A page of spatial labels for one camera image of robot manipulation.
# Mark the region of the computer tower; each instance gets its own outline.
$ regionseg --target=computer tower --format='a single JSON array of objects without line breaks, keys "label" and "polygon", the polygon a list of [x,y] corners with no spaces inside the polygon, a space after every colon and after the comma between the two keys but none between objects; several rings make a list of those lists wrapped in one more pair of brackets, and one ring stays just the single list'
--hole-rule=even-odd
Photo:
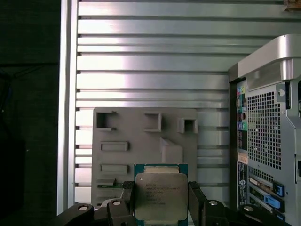
[{"label": "computer tower", "polygon": [[300,35],[280,36],[229,70],[232,198],[301,225]]}]

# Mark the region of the metal frame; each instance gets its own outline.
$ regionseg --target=metal frame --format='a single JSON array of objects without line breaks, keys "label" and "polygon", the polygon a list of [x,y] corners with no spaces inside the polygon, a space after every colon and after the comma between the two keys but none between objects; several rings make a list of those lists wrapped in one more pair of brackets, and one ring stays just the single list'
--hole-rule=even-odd
[{"label": "metal frame", "polygon": [[61,5],[57,214],[74,204],[77,6],[77,0]]}]

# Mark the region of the metal mesh grille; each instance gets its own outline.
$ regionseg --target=metal mesh grille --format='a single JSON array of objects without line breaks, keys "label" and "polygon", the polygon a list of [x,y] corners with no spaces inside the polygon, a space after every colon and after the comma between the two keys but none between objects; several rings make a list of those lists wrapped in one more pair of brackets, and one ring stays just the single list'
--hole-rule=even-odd
[{"label": "metal mesh grille", "polygon": [[247,110],[249,158],[280,170],[280,104],[274,92],[249,97]]},{"label": "metal mesh grille", "polygon": [[264,180],[267,180],[269,182],[273,182],[273,180],[274,180],[273,176],[271,176],[271,175],[269,175],[267,173],[264,173],[264,172],[260,171],[259,169],[255,169],[253,167],[249,167],[249,171],[251,173],[253,173],[255,176],[258,176],[258,177],[260,177],[260,178],[262,178]]}]

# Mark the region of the dark background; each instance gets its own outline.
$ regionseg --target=dark background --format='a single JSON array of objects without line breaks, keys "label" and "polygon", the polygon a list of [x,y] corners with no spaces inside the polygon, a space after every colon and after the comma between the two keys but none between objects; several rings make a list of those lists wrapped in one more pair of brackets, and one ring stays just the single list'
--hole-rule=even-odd
[{"label": "dark background", "polygon": [[[4,112],[14,136],[26,141],[25,185],[23,207],[0,224],[40,226],[56,215],[61,1],[1,0],[0,4],[0,68],[13,74],[31,68],[22,64],[55,64],[14,80]],[[14,166],[13,159],[1,160]],[[8,184],[2,181],[1,186]]]}]

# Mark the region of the aluminum wall panel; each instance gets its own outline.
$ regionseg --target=aluminum wall panel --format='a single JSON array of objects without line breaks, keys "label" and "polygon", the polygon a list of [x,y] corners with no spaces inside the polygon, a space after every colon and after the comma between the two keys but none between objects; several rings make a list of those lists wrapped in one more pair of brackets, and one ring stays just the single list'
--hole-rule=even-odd
[{"label": "aluminum wall panel", "polygon": [[167,2],[80,2],[79,16],[139,16],[183,18],[238,18],[284,19],[297,18],[297,14],[282,12],[278,5],[211,4]]},{"label": "aluminum wall panel", "polygon": [[68,182],[68,205],[90,202],[92,110],[104,106],[196,108],[198,182],[208,199],[228,202],[226,72],[276,36],[301,33],[300,14],[284,12],[280,0],[67,2],[70,49],[62,51],[72,64],[61,70],[67,101],[60,102],[60,115],[67,114],[60,123],[69,129],[59,162],[69,161],[60,181]]},{"label": "aluminum wall panel", "polygon": [[79,34],[279,36],[295,33],[300,23],[182,20],[79,20]]}]

